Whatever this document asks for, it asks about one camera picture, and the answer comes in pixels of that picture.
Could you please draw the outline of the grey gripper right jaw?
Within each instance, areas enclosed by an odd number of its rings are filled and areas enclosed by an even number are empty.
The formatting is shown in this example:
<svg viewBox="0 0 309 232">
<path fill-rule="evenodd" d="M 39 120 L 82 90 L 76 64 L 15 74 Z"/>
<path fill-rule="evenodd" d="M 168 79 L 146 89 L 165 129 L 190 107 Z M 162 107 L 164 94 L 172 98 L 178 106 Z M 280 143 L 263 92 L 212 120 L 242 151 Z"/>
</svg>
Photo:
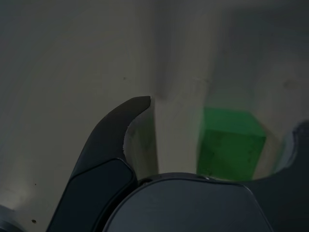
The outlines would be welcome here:
<svg viewBox="0 0 309 232">
<path fill-rule="evenodd" d="M 241 182 L 161 178 L 126 197 L 106 232 L 306 232 L 309 123 L 292 132 L 294 160 L 270 177 Z"/>
</svg>

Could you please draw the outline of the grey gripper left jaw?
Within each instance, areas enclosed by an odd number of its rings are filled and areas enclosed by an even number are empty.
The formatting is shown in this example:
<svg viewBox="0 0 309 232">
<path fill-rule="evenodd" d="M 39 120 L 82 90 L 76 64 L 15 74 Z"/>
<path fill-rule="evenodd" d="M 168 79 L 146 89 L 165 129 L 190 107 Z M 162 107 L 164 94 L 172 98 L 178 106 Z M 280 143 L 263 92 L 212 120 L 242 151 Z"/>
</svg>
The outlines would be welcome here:
<svg viewBox="0 0 309 232">
<path fill-rule="evenodd" d="M 155 106 L 134 97 L 92 130 L 47 227 L 49 232 L 100 232 L 141 179 L 158 173 Z"/>
</svg>

